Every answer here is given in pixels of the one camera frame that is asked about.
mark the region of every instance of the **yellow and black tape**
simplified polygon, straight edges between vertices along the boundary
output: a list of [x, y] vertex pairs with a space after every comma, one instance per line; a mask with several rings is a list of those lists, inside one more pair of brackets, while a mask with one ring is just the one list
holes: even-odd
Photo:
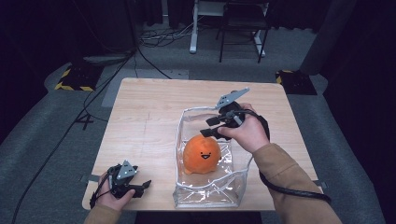
[[282, 73], [282, 74], [285, 74], [285, 73], [293, 73], [293, 71], [290, 71], [290, 70], [280, 70], [280, 71], [277, 71], [277, 72], [275, 73], [276, 83], [277, 83], [277, 84], [280, 84], [280, 85], [282, 85], [282, 76], [281, 76], [281, 73]]
[[69, 78], [71, 71], [71, 66], [69, 66], [59, 79], [58, 84], [55, 86], [55, 90], [65, 90], [65, 91], [94, 91], [93, 87], [90, 86], [80, 86], [76, 85], [64, 85], [64, 81]]

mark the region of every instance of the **brown jacket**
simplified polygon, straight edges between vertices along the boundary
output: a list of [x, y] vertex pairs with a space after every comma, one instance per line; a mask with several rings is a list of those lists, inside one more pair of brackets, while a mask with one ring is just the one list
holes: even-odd
[[[287, 189], [299, 189], [321, 193], [306, 172], [276, 144], [261, 147], [253, 153], [260, 172], [272, 184]], [[283, 223], [341, 223], [328, 203], [318, 199], [290, 196], [270, 190], [276, 212]], [[116, 223], [120, 212], [96, 205], [85, 219], [85, 223]]]

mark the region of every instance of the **black wire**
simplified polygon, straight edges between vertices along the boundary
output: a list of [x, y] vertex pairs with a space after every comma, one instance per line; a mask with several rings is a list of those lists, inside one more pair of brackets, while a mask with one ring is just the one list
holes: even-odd
[[106, 180], [108, 179], [108, 176], [109, 176], [109, 173], [108, 173], [108, 171], [107, 171], [105, 177], [104, 177], [104, 178], [102, 179], [102, 181], [99, 183], [98, 188], [97, 188], [96, 191], [92, 194], [91, 199], [90, 199], [90, 207], [91, 207], [91, 209], [93, 209], [93, 208], [95, 207], [96, 201], [98, 200], [98, 198], [102, 197], [104, 194], [107, 193], [107, 192], [105, 192], [105, 193], [103, 193], [103, 194], [97, 196], [98, 193], [99, 193], [99, 191], [100, 191], [100, 189], [102, 188], [102, 186], [105, 184]]
[[92, 66], [110, 66], [117, 63], [122, 63], [125, 59], [128, 58], [129, 54], [123, 55], [121, 58], [118, 59], [109, 59], [104, 61], [90, 61], [89, 59], [84, 59], [85, 62], [89, 63]]
[[149, 61], [149, 59], [147, 59], [145, 57], [145, 55], [143, 55], [142, 51], [140, 50], [139, 47], [137, 47], [137, 50], [139, 50], [140, 55], [142, 55], [142, 57], [146, 60], [146, 62], [148, 62], [149, 64], [151, 64], [151, 66], [153, 66], [155, 69], [157, 69], [157, 71], [159, 71], [161, 74], [163, 74], [165, 77], [172, 79], [171, 77], [169, 77], [168, 75], [166, 75], [163, 71], [161, 71], [157, 66], [155, 66], [151, 61]]
[[[131, 57], [132, 57], [132, 56], [129, 56], [128, 58], [124, 59], [124, 63], [122, 63], [121, 65], [119, 65], [119, 67], [117, 67], [116, 72], [113, 74], [113, 76], [109, 77], [109, 78], [106, 79], [102, 84], [100, 84], [99, 86], [96, 87], [96, 89], [99, 89], [101, 86], [105, 85], [105, 86], [98, 92], [98, 94], [95, 95], [94, 98], [96, 98], [97, 95], [99, 95], [99, 94], [105, 89], [105, 87], [108, 86], [108, 84], [110, 84], [111, 80], [113, 80], [113, 78], [117, 75], [117, 73], [120, 71], [120, 69], [128, 62], [128, 60], [129, 60]], [[84, 100], [83, 107], [84, 107], [85, 113], [87, 113], [88, 115], [90, 115], [91, 117], [93, 117], [93, 118], [95, 118], [95, 119], [99, 119], [99, 120], [101, 120], [101, 121], [108, 122], [107, 119], [100, 119], [100, 118], [94, 116], [93, 114], [91, 114], [91, 113], [88, 111], [88, 106], [86, 105], [86, 103], [87, 103], [87, 100], [88, 100], [88, 98], [90, 97], [90, 95], [91, 95], [92, 93], [93, 93], [93, 91], [91, 91], [90, 94], [88, 94], [88, 96], [87, 96], [87, 97], [85, 98], [85, 100]]]
[[[114, 76], [121, 70], [121, 68], [128, 62], [128, 60], [125, 60], [116, 70], [115, 74], [109, 79], [109, 81], [107, 82], [106, 86], [108, 85], [108, 83], [111, 81], [111, 79], [114, 78]], [[86, 106], [84, 106], [83, 109], [81, 109], [81, 111], [78, 113], [78, 115], [76, 116], [76, 118], [73, 120], [73, 122], [69, 125], [69, 127], [67, 128], [67, 130], [64, 132], [64, 135], [61, 137], [61, 139], [58, 141], [57, 145], [55, 146], [55, 148], [51, 151], [51, 153], [48, 155], [48, 157], [44, 160], [44, 163], [41, 165], [41, 167], [38, 169], [38, 171], [35, 173], [35, 176], [33, 177], [33, 179], [29, 182], [28, 186], [26, 187], [25, 191], [23, 192], [22, 196], [20, 197], [20, 200], [18, 201], [17, 207], [15, 208], [14, 211], [14, 215], [12, 218], [12, 224], [15, 223], [16, 219], [17, 219], [17, 215], [18, 212], [20, 210], [21, 207], [21, 203], [24, 199], [24, 197], [26, 196], [27, 192], [29, 191], [30, 187], [33, 186], [35, 180], [38, 178], [38, 176], [41, 174], [42, 170], [44, 169], [44, 167], [47, 165], [48, 161], [50, 160], [50, 158], [53, 156], [53, 154], [56, 152], [56, 150], [59, 148], [59, 146], [61, 145], [62, 141], [66, 138], [67, 134], [70, 132], [70, 130], [72, 129], [73, 125], [76, 123], [76, 120], [79, 119], [79, 117], [82, 115], [82, 113], [84, 111], [86, 111], [86, 107], [88, 107], [95, 99], [96, 97], [105, 89], [105, 87], [103, 87], [88, 103]]]
[[[255, 118], [259, 117], [259, 115], [256, 112], [254, 112], [253, 110], [250, 110], [250, 109], [237, 110], [237, 111], [234, 111], [234, 113], [249, 114], [249, 115], [254, 116]], [[263, 175], [261, 172], [260, 172], [260, 179], [262, 180], [262, 183], [264, 183], [264, 185], [267, 186], [269, 189], [272, 189], [272, 190], [280, 192], [280, 193], [289, 194], [289, 195], [298, 196], [298, 197], [320, 199], [327, 203], [330, 203], [332, 201], [332, 199], [329, 196], [327, 196], [326, 194], [305, 191], [305, 190], [297, 190], [297, 189], [285, 189], [280, 186], [274, 185], [273, 183], [268, 181], [267, 178], [265, 177], [265, 175]]]
[[136, 66], [137, 66], [136, 55], [134, 55], [134, 73], [136, 74], [136, 77], [139, 78], [139, 76], [137, 75]]
[[89, 22], [87, 21], [87, 19], [85, 18], [84, 14], [82, 13], [81, 9], [79, 8], [79, 6], [78, 6], [78, 4], [76, 3], [75, 0], [73, 0], [73, 4], [74, 4], [75, 8], [77, 9], [77, 11], [78, 11], [79, 15], [81, 16], [81, 18], [84, 20], [86, 26], [88, 27], [88, 30], [90, 30], [90, 33], [92, 34], [92, 36], [96, 39], [96, 41], [98, 41], [98, 43], [99, 43], [104, 49], [107, 49], [107, 50], [109, 50], [110, 52], [114, 52], [114, 53], [125, 53], [125, 51], [115, 51], [115, 50], [113, 50], [113, 49], [111, 49], [111, 48], [108, 48], [108, 47], [99, 39], [99, 37], [95, 34], [95, 32], [92, 30], [92, 28], [91, 28], [91, 26], [90, 26], [90, 23], [89, 23]]
[[[173, 32], [167, 33], [167, 34], [165, 34], [165, 32], [168, 29], [165, 29], [163, 31], [163, 33], [160, 34], [160, 35], [157, 34], [156, 31], [149, 31], [149, 32], [153, 32], [154, 35], [142, 35], [141, 36], [141, 40], [143, 42], [143, 46], [148, 47], [148, 48], [165, 47], [167, 45], [172, 44], [175, 40], [179, 40], [179, 39], [183, 38], [184, 36], [186, 36], [187, 34], [183, 35], [182, 33], [183, 32], [187, 33], [191, 29], [192, 29], [191, 26], [187, 26], [187, 27], [185, 27], [183, 29], [174, 30]], [[154, 39], [154, 40], [157, 40], [157, 43], [154, 43], [154, 44], [153, 43], [147, 43], [148, 42], [147, 39], [151, 39], [151, 38]], [[166, 40], [168, 40], [169, 42], [161, 45], [161, 43], [166, 41]]]
[[99, 195], [99, 196], [98, 196], [96, 199], [98, 199], [98, 198], [102, 197], [103, 195], [105, 195], [105, 194], [107, 194], [107, 193], [109, 193], [109, 192], [110, 192], [110, 190], [106, 191], [105, 193], [103, 193], [103, 194]]
[[141, 38], [149, 38], [149, 37], [152, 37], [152, 36], [157, 36], [157, 31], [155, 31], [155, 30], [148, 30], [148, 31], [145, 31], [145, 32], [143, 32], [143, 34], [140, 36]]

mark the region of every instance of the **orange with smiley face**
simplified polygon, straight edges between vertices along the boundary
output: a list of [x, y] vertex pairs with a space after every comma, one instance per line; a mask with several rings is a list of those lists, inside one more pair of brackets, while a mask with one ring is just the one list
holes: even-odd
[[216, 171], [220, 159], [220, 146], [215, 139], [201, 134], [195, 135], [187, 142], [183, 151], [184, 173], [190, 175]]

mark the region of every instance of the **human hand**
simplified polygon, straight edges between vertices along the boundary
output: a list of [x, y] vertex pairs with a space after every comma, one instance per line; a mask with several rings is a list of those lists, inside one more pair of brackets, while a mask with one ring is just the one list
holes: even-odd
[[[106, 177], [106, 173], [102, 174], [102, 176], [99, 178], [98, 183], [102, 183], [102, 180], [105, 177]], [[134, 196], [134, 189], [128, 190], [128, 192], [126, 192], [126, 194], [120, 199], [114, 197], [114, 195], [112, 195], [109, 191], [110, 191], [110, 186], [107, 178], [98, 193], [98, 195], [102, 195], [103, 193], [104, 194], [97, 199], [96, 204], [101, 204], [110, 207], [119, 212], [129, 201], [131, 201], [132, 197]]]
[[[240, 105], [244, 109], [254, 111], [250, 104]], [[245, 121], [238, 128], [220, 127], [218, 133], [235, 139], [242, 148], [250, 153], [270, 143], [260, 121], [249, 114], [246, 114]]]

